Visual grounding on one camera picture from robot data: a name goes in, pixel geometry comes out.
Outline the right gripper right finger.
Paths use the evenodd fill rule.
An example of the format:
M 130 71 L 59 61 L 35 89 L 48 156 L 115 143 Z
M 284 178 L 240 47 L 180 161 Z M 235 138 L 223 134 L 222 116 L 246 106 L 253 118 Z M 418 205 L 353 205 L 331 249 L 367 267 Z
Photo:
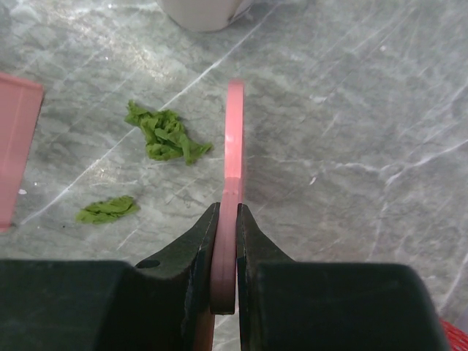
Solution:
M 242 203 L 237 208 L 235 232 L 241 350 L 261 350 L 258 265 L 291 262 L 293 259 L 262 232 L 249 207 Z

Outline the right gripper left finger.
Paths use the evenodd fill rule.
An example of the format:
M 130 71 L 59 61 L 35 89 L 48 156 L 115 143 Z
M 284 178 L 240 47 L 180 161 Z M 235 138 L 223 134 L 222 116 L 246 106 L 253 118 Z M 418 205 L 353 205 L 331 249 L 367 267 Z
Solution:
M 209 290 L 219 208 L 211 204 L 193 227 L 136 265 L 153 283 L 145 308 L 153 350 L 212 349 Z

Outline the pink hand brush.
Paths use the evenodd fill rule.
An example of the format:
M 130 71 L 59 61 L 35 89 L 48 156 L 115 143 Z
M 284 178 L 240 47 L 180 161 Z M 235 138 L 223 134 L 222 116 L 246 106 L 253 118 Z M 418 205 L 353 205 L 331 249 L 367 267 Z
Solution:
M 212 314 L 235 311 L 236 219 L 244 197 L 244 82 L 227 87 L 224 130 L 224 189 L 211 261 Z

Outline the pink dustpan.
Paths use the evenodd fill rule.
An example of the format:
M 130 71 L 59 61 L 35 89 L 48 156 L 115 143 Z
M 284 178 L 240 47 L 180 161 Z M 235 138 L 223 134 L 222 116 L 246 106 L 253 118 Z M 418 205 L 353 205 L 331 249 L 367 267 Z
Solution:
M 1 231 L 10 227 L 44 88 L 1 73 Z

